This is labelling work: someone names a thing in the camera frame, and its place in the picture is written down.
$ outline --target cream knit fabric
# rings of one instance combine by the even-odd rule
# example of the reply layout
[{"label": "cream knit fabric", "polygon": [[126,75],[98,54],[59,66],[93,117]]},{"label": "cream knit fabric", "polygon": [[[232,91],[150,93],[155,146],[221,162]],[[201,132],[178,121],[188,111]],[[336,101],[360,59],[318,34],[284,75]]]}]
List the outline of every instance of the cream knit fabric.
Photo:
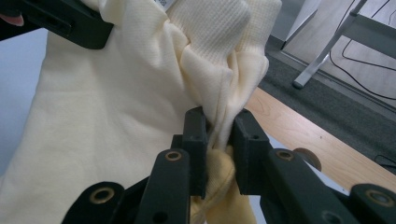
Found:
[{"label": "cream knit fabric", "polygon": [[[264,14],[280,7],[260,1],[274,3]],[[234,115],[266,72],[262,51],[250,50],[256,41],[248,27],[257,22],[268,35],[275,18],[256,21],[249,1],[177,0],[169,15],[151,0],[84,2],[116,26],[101,50],[49,34],[21,145],[0,185],[0,223],[60,223],[90,185],[132,186],[198,105],[212,124],[210,148],[225,149]],[[202,11],[190,8],[186,17],[190,4]],[[223,178],[230,184],[216,189],[220,201],[233,183],[233,175]]]}]

